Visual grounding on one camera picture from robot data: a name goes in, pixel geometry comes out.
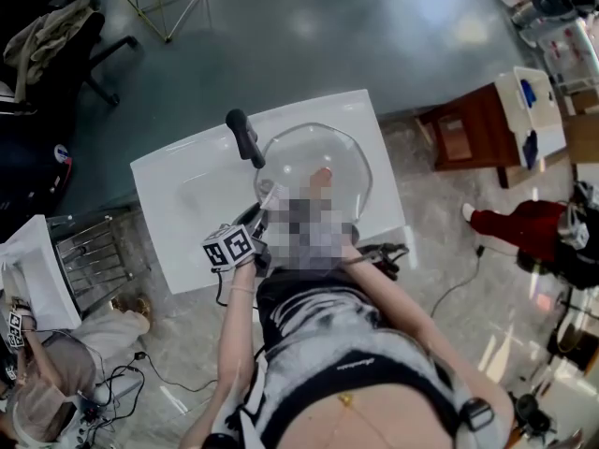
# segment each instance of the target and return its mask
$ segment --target clothing pile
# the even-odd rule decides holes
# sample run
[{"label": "clothing pile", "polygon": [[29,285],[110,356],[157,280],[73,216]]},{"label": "clothing pile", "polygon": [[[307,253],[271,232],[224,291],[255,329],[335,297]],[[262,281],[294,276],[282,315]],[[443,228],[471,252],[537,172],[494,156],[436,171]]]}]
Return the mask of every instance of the clothing pile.
[{"label": "clothing pile", "polygon": [[41,79],[52,59],[98,10],[99,0],[76,0],[37,18],[10,39],[4,61],[17,69],[16,103],[25,101],[27,85]]}]

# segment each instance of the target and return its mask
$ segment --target person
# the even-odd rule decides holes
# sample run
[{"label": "person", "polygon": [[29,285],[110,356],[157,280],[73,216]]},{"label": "person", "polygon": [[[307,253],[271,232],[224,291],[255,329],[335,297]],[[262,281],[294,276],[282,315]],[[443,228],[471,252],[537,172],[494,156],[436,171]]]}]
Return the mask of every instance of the person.
[{"label": "person", "polygon": [[339,265],[277,268],[256,294],[252,256],[237,266],[217,386],[180,449],[504,447],[509,396],[349,238],[341,242]]},{"label": "person", "polygon": [[66,399],[79,393],[91,398],[95,383],[104,379],[102,365],[106,359],[150,329],[146,317],[150,314],[149,301],[140,297],[138,306],[138,312],[113,310],[85,320],[70,337],[57,333],[45,343],[35,332],[33,317],[22,318],[33,360],[27,364],[21,349],[17,384],[8,397],[6,412],[0,413],[0,447],[17,443],[30,446],[30,441],[20,437],[16,424],[35,442],[56,440],[70,409]]},{"label": "person", "polygon": [[[568,204],[529,200],[504,215],[465,203],[461,212],[477,233],[517,246],[539,266],[584,290],[599,285],[599,206],[592,204],[592,195],[592,185],[579,181]],[[585,240],[577,241],[577,235]]]}]

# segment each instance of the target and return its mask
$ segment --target white shoe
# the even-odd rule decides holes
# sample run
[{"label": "white shoe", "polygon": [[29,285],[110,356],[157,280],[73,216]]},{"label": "white shoe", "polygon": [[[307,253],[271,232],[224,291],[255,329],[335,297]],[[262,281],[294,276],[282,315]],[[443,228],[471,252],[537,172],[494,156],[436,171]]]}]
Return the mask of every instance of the white shoe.
[{"label": "white shoe", "polygon": [[468,223],[472,220],[472,213],[476,211],[476,208],[470,203],[464,203],[461,207],[461,214]]}]

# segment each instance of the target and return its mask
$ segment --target gold wire frame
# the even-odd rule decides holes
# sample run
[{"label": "gold wire frame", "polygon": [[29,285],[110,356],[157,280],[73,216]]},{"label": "gold wire frame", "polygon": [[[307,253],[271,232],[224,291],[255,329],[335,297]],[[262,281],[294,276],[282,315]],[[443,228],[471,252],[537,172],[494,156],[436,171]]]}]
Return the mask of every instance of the gold wire frame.
[{"label": "gold wire frame", "polygon": [[[189,12],[194,7],[194,5],[197,2],[199,2],[199,0],[191,0],[189,2],[189,5],[187,5],[187,7],[185,8],[183,13],[177,20],[177,22],[175,23],[175,25],[172,27],[172,29],[169,32],[167,29],[167,22],[165,20],[165,6],[168,4],[171,4],[173,2],[176,2],[178,0],[158,0],[157,3],[147,6],[147,7],[144,7],[144,8],[139,8],[138,0],[135,0],[135,2],[133,0],[126,0],[126,1],[129,3],[129,5],[131,7],[133,7],[137,11],[138,15],[150,26],[150,28],[152,28],[158,35],[160,35],[160,37],[165,41],[165,43],[169,43],[169,41],[172,40],[172,37],[173,37],[174,33],[177,31],[177,28],[179,27],[179,25],[183,22],[185,17],[189,14]],[[158,27],[156,25],[154,25],[153,22],[148,18],[148,13],[151,11],[154,11],[154,10],[160,11],[163,31],[159,30]]]}]

